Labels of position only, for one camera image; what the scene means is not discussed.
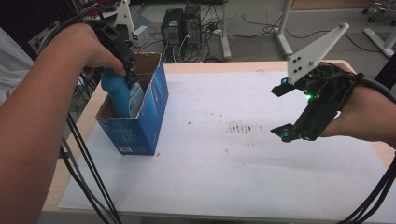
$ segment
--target cardboard box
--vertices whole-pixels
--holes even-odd
[[[154,155],[168,99],[160,53],[136,54],[136,73],[145,92],[135,119],[117,118],[109,96],[96,120],[122,155]]]

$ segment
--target white table surface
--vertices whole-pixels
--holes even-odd
[[[270,92],[285,75],[168,74],[169,99],[153,157],[121,156],[96,124],[87,146],[118,210],[244,220],[347,217],[385,168],[359,140],[286,144],[270,133],[293,123],[306,106],[299,91],[280,98]],[[371,220],[394,222],[395,205],[392,188]],[[60,206],[91,209],[74,181]]]

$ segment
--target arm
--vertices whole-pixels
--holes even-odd
[[[0,106],[0,223],[37,222],[76,80],[85,66],[125,73],[89,26],[72,25],[44,48]]]
[[[396,104],[381,93],[355,88],[338,118],[322,137],[345,135],[366,141],[383,141],[396,149]]]

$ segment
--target hand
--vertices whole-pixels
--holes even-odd
[[[345,135],[366,141],[383,141],[396,148],[396,104],[378,91],[358,86],[338,118],[321,137]]]
[[[86,24],[78,23],[62,30],[52,39],[48,48],[53,46],[62,50],[78,51],[79,60],[84,64],[84,72],[87,74],[93,74],[94,68],[106,66],[117,74],[125,75],[120,60],[99,42],[93,29]]]

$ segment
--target finger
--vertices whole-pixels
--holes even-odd
[[[114,55],[110,51],[107,51],[106,67],[113,69],[113,71],[119,75],[126,75],[122,62],[114,57]]]

